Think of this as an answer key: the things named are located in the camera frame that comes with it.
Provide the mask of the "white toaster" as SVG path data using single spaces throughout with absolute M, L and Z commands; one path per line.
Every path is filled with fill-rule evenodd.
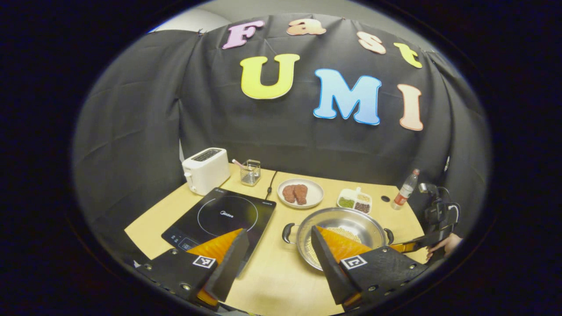
M 230 176 L 227 150 L 210 147 L 185 159 L 181 164 L 191 192 L 205 196 Z

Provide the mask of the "clear glass holder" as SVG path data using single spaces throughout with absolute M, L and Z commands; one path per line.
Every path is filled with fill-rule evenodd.
M 245 186 L 255 186 L 261 178 L 261 162 L 257 160 L 246 160 L 240 170 L 240 180 Z

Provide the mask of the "black induction cooktop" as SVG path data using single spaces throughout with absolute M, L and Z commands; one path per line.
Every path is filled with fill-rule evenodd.
M 237 229 L 247 230 L 245 266 L 255 250 L 277 203 L 214 188 L 161 234 L 179 250 L 189 250 Z

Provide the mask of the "white divided bean dish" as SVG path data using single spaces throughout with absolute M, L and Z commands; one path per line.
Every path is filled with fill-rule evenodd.
M 373 209 L 373 199 L 369 194 L 362 192 L 361 187 L 346 188 L 341 190 L 336 200 L 336 206 L 369 214 Z

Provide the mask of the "white round plate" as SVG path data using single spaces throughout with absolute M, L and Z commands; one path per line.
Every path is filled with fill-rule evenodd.
M 307 194 L 307 204 L 305 205 L 298 205 L 297 202 L 295 203 L 288 203 L 284 200 L 283 198 L 283 188 L 287 185 L 296 185 L 296 184 L 305 184 L 308 187 L 308 194 Z M 281 200 L 281 202 L 283 202 L 284 204 L 286 204 L 289 207 L 292 208 L 299 208 L 299 209 L 307 209 L 307 208 L 313 208 L 315 206 L 317 206 L 324 197 L 324 190 L 323 188 L 321 188 L 321 186 L 319 186 L 319 184 L 317 184 L 316 182 L 312 181 L 312 180 L 307 180 L 307 179 L 303 179 L 303 178 L 292 178 L 289 180 L 286 180 L 284 182 L 282 182 L 278 188 L 277 188 L 277 194 Z

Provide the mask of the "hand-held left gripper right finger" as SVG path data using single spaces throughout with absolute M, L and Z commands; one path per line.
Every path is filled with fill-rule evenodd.
M 392 247 L 371 249 L 319 226 L 310 236 L 335 304 L 345 311 L 395 298 L 428 269 Z

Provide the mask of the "stainless steel pot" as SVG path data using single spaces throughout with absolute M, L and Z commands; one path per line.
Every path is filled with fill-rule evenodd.
M 295 244 L 303 260 L 319 271 L 322 271 L 322 268 L 311 245 L 313 226 L 343 228 L 358 236 L 362 244 L 372 249 L 389 246 L 395 241 L 395 236 L 390 229 L 383 228 L 363 212 L 341 207 L 314 211 L 299 225 L 295 223 L 285 225 L 281 236 L 285 243 Z

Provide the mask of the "pile of yellow soybeans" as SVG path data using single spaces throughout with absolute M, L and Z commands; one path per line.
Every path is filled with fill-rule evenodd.
M 325 242 L 328 244 L 331 253 L 338 262 L 341 259 L 371 250 L 371 248 L 361 243 L 358 236 L 344 230 L 343 228 L 323 228 L 321 226 L 317 226 L 317 228 L 319 228 L 319 231 L 325 238 Z

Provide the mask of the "clear plastic water bottle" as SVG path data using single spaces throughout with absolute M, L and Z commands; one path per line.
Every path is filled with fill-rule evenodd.
M 413 194 L 417 187 L 419 180 L 420 170 L 414 169 L 411 174 L 406 178 L 405 182 L 402 184 L 398 194 L 391 203 L 391 208 L 394 210 L 399 210 L 404 206 L 404 204 L 409 200 L 410 196 Z

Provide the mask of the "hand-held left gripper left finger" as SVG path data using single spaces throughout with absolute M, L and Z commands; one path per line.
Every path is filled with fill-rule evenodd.
M 226 300 L 248 248 L 247 230 L 238 229 L 188 251 L 169 249 L 136 270 L 191 304 L 216 309 Z

